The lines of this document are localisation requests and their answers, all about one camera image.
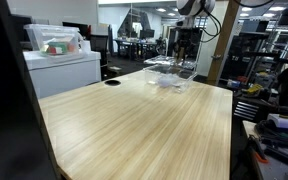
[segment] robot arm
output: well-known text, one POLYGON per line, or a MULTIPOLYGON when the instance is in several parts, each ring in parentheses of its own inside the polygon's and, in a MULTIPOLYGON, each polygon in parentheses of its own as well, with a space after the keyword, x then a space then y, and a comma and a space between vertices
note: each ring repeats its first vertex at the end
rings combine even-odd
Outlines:
POLYGON ((192 28, 197 16, 208 16, 214 9, 215 0, 177 0, 179 14, 185 16, 185 20, 178 24, 192 28))

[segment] ceiling light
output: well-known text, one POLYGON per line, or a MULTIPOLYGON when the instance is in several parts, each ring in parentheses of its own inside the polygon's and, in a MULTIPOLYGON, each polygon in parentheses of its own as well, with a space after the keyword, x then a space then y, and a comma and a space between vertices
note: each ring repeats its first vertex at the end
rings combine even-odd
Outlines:
POLYGON ((249 14, 242 13, 242 14, 240 14, 240 16, 245 17, 245 16, 249 16, 249 14))
POLYGON ((270 11, 283 11, 286 9, 285 7, 271 7, 269 10, 270 11))
POLYGON ((244 7, 244 8, 242 8, 242 11, 252 11, 252 8, 244 7))
POLYGON ((163 8, 157 8, 156 11, 159 11, 159 12, 165 12, 166 10, 163 9, 163 8))
POLYGON ((273 17, 275 16, 275 14, 272 13, 267 13, 267 14, 263 14, 264 17, 273 17))

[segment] black chair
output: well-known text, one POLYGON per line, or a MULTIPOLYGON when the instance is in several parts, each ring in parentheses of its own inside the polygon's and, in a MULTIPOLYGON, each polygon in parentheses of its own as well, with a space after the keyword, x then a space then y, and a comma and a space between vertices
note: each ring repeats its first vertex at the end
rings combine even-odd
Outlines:
POLYGON ((107 61, 107 41, 108 35, 90 35, 91 50, 101 53, 101 77, 105 80, 108 71, 107 61))

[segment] chair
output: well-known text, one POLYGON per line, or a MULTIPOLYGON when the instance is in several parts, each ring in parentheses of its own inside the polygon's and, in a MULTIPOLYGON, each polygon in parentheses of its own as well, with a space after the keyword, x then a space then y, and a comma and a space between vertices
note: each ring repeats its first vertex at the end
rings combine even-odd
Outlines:
POLYGON ((101 77, 105 79, 107 75, 107 35, 90 35, 91 50, 101 53, 101 77))

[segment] floor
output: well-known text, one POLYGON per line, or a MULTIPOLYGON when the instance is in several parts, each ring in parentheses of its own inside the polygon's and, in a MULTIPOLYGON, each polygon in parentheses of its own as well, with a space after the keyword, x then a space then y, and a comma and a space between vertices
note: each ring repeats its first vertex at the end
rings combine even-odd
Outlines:
MULTIPOLYGON (((149 65, 146 65, 143 63, 143 61, 131 61, 129 58, 125 57, 108 57, 108 66, 112 67, 118 67, 121 68, 121 74, 125 75, 129 74, 135 71, 142 70, 145 67, 148 67, 149 65)), ((107 79, 116 77, 116 74, 111 74, 107 77, 107 79)), ((197 77, 194 79, 197 82, 205 83, 206 78, 203 77, 197 77)), ((240 122, 238 119, 234 118, 232 119, 232 136, 231 136, 231 169, 232 167, 238 162, 238 157, 240 157, 240 152, 244 149, 246 145, 246 137, 243 135, 243 132, 240 132, 240 122)), ((239 166, 239 168, 235 171, 234 174, 231 176, 231 180, 248 180, 253 179, 250 177, 250 174, 248 173, 248 169, 246 166, 242 165, 239 166)))

